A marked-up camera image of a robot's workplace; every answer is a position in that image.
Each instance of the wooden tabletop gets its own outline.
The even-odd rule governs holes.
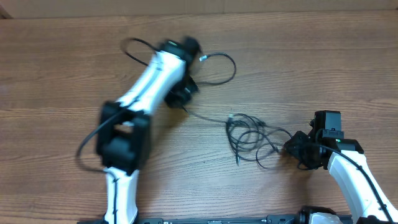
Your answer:
[[[75,223],[106,211],[104,175],[80,170],[77,146],[101,105],[124,94],[145,69],[119,51],[139,37],[197,38],[205,53],[238,66],[228,84],[204,86],[188,105],[211,118],[246,113],[294,133],[318,110],[338,110],[389,200],[398,207],[398,11],[139,16],[0,21],[0,223]],[[147,60],[150,50],[132,44]],[[232,72],[209,60],[196,81]],[[264,217],[302,205],[349,213],[325,170],[238,167],[222,124],[162,105],[154,148],[140,173],[142,217]],[[286,141],[276,136],[275,141]],[[83,158],[101,167],[91,142]],[[264,161],[275,164],[277,156]]]

